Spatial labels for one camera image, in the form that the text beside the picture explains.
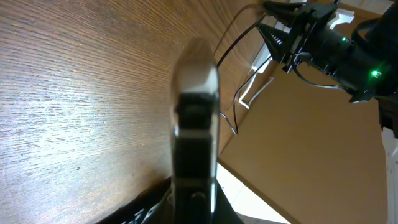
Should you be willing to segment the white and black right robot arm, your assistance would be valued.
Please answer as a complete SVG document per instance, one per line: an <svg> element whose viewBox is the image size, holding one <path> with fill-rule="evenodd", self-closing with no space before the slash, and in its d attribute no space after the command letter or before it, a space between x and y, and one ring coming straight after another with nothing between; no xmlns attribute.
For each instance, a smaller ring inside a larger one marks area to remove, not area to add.
<svg viewBox="0 0 398 224"><path fill-rule="evenodd" d="M384 148L387 222L397 223L397 4L381 17L358 24L351 37L327 25L338 4L266 1L262 7L290 31L263 24L257 29L283 71L302 79L297 67L304 62L336 81L331 89L347 92L350 103L377 100L382 137L389 141Z"/></svg>

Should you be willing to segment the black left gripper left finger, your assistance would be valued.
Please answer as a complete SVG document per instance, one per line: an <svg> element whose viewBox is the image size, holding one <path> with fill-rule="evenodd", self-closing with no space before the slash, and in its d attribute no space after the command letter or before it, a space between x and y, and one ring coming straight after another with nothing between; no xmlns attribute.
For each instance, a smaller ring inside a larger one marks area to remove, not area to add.
<svg viewBox="0 0 398 224"><path fill-rule="evenodd" d="M142 223L149 210L157 205L171 185L171 178L141 192L133 201L119 208L98 224Z"/></svg>

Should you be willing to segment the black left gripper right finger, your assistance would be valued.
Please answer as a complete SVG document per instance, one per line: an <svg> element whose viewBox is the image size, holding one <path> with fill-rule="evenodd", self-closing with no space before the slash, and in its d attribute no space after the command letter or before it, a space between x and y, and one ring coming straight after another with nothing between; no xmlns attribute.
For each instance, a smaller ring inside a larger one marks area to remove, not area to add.
<svg viewBox="0 0 398 224"><path fill-rule="evenodd" d="M228 202L219 183L217 183L214 224L243 224L242 219L238 217L237 213Z"/></svg>

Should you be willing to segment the black Galaxy flip phone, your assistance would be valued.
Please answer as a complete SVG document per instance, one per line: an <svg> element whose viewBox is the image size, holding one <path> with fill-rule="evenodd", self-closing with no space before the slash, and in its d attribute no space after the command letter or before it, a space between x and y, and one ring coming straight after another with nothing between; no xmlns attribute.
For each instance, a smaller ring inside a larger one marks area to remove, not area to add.
<svg viewBox="0 0 398 224"><path fill-rule="evenodd" d="M213 221L219 108L219 75L209 42L191 39L174 66L170 87L174 223Z"/></svg>

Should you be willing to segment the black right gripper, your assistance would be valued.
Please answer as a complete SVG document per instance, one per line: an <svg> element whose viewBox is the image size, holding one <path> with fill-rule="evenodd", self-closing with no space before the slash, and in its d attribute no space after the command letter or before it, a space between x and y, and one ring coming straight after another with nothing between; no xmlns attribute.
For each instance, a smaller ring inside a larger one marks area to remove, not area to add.
<svg viewBox="0 0 398 224"><path fill-rule="evenodd" d="M264 1L262 7L268 15L275 17L290 28L285 32L275 27L260 23L256 26L264 39L271 57L285 64L283 70L289 73L295 54L302 52L316 32L327 27L327 23L338 8L338 4L318 3L283 3Z"/></svg>

